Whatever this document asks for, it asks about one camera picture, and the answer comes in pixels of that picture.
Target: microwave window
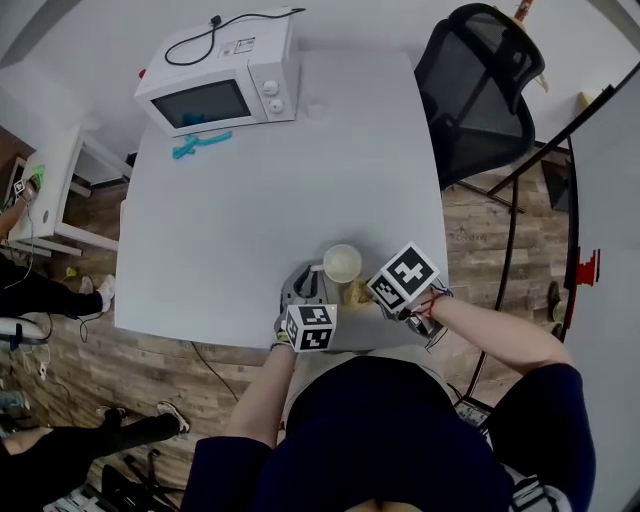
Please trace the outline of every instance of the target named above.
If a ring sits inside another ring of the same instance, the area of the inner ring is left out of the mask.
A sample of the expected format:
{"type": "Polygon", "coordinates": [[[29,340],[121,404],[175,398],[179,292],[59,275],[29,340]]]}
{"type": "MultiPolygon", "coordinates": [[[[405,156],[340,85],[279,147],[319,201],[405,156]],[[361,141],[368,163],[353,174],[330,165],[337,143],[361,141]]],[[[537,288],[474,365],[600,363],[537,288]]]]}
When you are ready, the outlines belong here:
{"type": "Polygon", "coordinates": [[[174,92],[151,102],[174,128],[251,115],[235,80],[174,92]]]}

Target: shoe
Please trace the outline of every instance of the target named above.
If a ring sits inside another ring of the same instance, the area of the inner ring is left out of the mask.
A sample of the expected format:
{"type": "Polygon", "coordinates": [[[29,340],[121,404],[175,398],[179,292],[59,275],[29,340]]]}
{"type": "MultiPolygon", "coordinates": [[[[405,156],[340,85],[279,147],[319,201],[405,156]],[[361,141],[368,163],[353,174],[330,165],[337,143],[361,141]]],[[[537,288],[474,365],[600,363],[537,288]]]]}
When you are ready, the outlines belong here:
{"type": "Polygon", "coordinates": [[[554,325],[553,329],[551,329],[551,334],[553,334],[556,338],[560,340],[560,335],[562,334],[562,324],[554,325]]]}
{"type": "Polygon", "coordinates": [[[82,278],[78,293],[83,293],[85,295],[89,295],[90,293],[93,293],[93,281],[91,281],[91,278],[89,276],[84,276],[82,278]]]}
{"type": "Polygon", "coordinates": [[[553,310],[558,302],[560,302],[560,286],[557,281],[551,281],[547,290],[547,320],[549,322],[553,322],[553,310]]]}
{"type": "Polygon", "coordinates": [[[171,414],[175,419],[180,422],[180,434],[187,434],[191,429],[187,420],[184,419],[184,416],[178,412],[178,409],[169,402],[158,402],[158,412],[160,414],[171,414]]]}
{"type": "Polygon", "coordinates": [[[106,313],[111,307],[111,299],[116,294],[116,278],[109,274],[98,288],[98,293],[102,296],[102,312],[106,313]]]}

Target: human arm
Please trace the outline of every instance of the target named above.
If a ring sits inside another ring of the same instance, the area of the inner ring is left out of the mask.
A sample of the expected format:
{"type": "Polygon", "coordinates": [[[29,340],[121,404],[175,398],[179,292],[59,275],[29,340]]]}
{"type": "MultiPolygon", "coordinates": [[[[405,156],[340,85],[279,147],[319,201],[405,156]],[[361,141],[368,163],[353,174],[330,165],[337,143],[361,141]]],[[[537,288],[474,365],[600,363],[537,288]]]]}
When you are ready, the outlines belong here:
{"type": "Polygon", "coordinates": [[[564,345],[525,320],[452,297],[438,298],[431,316],[524,375],[487,420],[497,459],[560,490],[575,512],[586,511],[595,452],[582,378],[564,345]]]}
{"type": "Polygon", "coordinates": [[[567,349],[554,336],[507,313],[444,296],[433,304],[431,316],[522,375],[554,363],[574,365],[567,349]]]}
{"type": "Polygon", "coordinates": [[[24,192],[16,203],[6,212],[0,215],[0,239],[5,239],[9,235],[9,231],[18,223],[20,217],[27,209],[27,205],[31,204],[38,193],[39,185],[35,180],[27,181],[24,192]]]}
{"type": "Polygon", "coordinates": [[[0,215],[0,239],[7,238],[9,231],[18,223],[26,209],[27,204],[18,200],[16,204],[0,215]]]}
{"type": "Polygon", "coordinates": [[[258,377],[233,410],[226,436],[247,437],[271,448],[276,446],[295,362],[296,353],[290,346],[273,347],[258,377]]]}
{"type": "Polygon", "coordinates": [[[275,345],[236,405],[223,436],[196,444],[182,511],[244,510],[276,445],[296,353],[275,345]]]}

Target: white box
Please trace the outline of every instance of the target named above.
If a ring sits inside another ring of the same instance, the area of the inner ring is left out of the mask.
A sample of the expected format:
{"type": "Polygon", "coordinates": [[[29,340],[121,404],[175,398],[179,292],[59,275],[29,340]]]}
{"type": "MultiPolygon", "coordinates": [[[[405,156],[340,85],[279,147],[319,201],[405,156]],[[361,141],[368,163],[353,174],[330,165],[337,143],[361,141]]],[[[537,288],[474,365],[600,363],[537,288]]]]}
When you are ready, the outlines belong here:
{"type": "Polygon", "coordinates": [[[409,242],[369,280],[367,288],[394,314],[417,299],[438,275],[440,271],[433,262],[409,242]]]}
{"type": "Polygon", "coordinates": [[[285,331],[296,352],[329,350],[336,331],[338,307],[313,304],[287,307],[285,331]]]}

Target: black pants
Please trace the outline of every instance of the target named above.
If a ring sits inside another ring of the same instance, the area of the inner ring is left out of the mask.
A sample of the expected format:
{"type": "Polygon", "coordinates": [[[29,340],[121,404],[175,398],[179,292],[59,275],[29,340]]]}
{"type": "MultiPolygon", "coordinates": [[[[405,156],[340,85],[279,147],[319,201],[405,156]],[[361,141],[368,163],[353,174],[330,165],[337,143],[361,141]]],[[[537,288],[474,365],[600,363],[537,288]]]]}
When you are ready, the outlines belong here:
{"type": "Polygon", "coordinates": [[[98,292],[73,293],[65,285],[50,281],[33,270],[24,281],[5,289],[22,279],[26,272],[26,267],[0,256],[0,316],[54,313],[77,317],[102,311],[102,296],[98,292]]]}
{"type": "Polygon", "coordinates": [[[164,441],[180,431],[180,422],[171,414],[145,418],[126,427],[120,427],[120,421],[120,415],[112,409],[98,428],[54,428],[30,450],[10,457],[7,474],[12,475],[14,491],[7,489],[7,494],[21,504],[16,510],[42,510],[66,496],[85,482],[91,464],[99,457],[164,441]]]}

